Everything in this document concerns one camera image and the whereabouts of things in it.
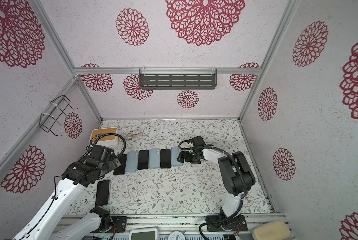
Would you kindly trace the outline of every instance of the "clock face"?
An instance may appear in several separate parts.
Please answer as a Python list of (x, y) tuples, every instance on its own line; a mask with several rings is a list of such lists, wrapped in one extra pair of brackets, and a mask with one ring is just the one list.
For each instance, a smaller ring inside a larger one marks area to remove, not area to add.
[(168, 237), (168, 240), (186, 240), (181, 232), (173, 232)]

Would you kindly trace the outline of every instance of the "phone screen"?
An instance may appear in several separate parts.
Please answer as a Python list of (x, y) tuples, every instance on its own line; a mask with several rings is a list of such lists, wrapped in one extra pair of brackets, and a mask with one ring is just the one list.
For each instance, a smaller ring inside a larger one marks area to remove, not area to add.
[(109, 180), (97, 183), (95, 207), (107, 205), (109, 201)]
[(160, 150), (160, 168), (171, 168), (171, 149)]
[(137, 169), (148, 169), (148, 158), (150, 155), (149, 150), (141, 150), (139, 151), (139, 159), (137, 162)]
[(119, 157), (120, 167), (114, 169), (114, 175), (122, 175), (125, 173), (125, 164), (127, 163), (127, 154)]

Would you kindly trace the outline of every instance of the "floral tablecloth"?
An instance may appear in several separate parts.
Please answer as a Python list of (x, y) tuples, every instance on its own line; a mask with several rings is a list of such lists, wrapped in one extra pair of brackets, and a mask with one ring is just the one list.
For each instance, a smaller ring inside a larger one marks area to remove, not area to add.
[[(230, 153), (242, 151), (256, 177), (256, 184), (246, 197), (243, 213), (271, 212), (236, 119), (224, 120), (116, 120), (103, 121), (101, 128), (118, 127), (119, 132), (138, 129), (139, 139), (127, 141), (129, 151), (171, 148), (178, 143), (201, 135), (206, 143)], [(122, 144), (112, 146), (120, 151)], [(103, 208), (112, 214), (208, 214), (219, 213), (226, 190), (218, 165), (210, 161), (201, 164), (184, 163), (170, 169), (138, 170), (114, 176), (111, 180), (110, 203)], [(86, 214), (95, 205), (96, 185), (91, 184), (70, 206), (66, 214)]]

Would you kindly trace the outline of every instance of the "black wire rack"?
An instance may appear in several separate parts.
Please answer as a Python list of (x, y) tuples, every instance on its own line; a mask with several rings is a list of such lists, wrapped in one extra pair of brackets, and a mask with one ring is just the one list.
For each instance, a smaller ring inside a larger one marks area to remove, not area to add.
[[(63, 101), (66, 103), (66, 106), (65, 106), (63, 109), (61, 109), (61, 108), (59, 107), (59, 105), (60, 105)], [(49, 103), (55, 105), (56, 108), (54, 108), (51, 113), (42, 113), (42, 114), (40, 115), (40, 119), (39, 119), (38, 125), (39, 125), (39, 127), (40, 127), (41, 129), (43, 129), (45, 132), (51, 132), (51, 133), (53, 133), (55, 136), (61, 137), (61, 135), (57, 135), (56, 133), (54, 133), (54, 132), (51, 130), (51, 128), (55, 125), (55, 123), (58, 123), (61, 127), (64, 127), (64, 125), (62, 125), (61, 123), (59, 123), (58, 119), (59, 119), (60, 116), (63, 115), (63, 114), (67, 117), (67, 115), (66, 115), (66, 113), (65, 113), (64, 111), (66, 110), (66, 108), (67, 108), (68, 106), (69, 106), (72, 110), (75, 110), (75, 109), (78, 109), (78, 108), (73, 108), (73, 107), (70, 105), (71, 100), (69, 100), (69, 98), (67, 98), (66, 95), (61, 95), (60, 97), (57, 97), (56, 99), (52, 100), (52, 101), (49, 102)], [(53, 113), (56, 109), (59, 109), (59, 110), (61, 111), (61, 113), (57, 116), (57, 118), (55, 118), (55, 117), (52, 115), (52, 113)], [(51, 127), (47, 127), (47, 126), (45, 125), (45, 122), (47, 121), (47, 119), (48, 119), (49, 117), (51, 117), (51, 118), (53, 118), (53, 119), (55, 120), (55, 121), (53, 122), (53, 124), (51, 125)]]

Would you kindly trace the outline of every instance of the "sponge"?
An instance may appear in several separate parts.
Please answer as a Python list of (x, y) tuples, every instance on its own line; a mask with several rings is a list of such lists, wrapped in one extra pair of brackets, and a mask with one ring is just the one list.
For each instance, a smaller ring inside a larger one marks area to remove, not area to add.
[(252, 231), (254, 240), (283, 240), (291, 237), (291, 231), (282, 221), (269, 222)]

